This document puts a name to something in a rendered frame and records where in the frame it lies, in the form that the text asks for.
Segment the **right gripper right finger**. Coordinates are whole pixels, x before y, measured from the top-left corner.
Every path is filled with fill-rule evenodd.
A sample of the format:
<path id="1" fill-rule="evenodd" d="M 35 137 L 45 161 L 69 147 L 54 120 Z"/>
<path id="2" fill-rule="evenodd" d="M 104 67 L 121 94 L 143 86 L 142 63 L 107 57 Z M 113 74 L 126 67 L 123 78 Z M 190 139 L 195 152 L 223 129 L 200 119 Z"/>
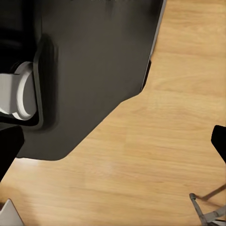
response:
<path id="1" fill-rule="evenodd" d="M 216 125 L 212 132 L 211 142 L 226 163 L 226 127 Z"/>

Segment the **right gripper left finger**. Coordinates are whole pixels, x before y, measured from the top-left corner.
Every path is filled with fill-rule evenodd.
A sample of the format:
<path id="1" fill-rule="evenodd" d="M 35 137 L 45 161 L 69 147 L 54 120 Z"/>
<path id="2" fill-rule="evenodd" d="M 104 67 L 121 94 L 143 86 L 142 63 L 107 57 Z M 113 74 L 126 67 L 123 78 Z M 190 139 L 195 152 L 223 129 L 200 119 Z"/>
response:
<path id="1" fill-rule="evenodd" d="M 0 130 L 0 181 L 16 158 L 24 144 L 24 134 L 20 125 Z"/>

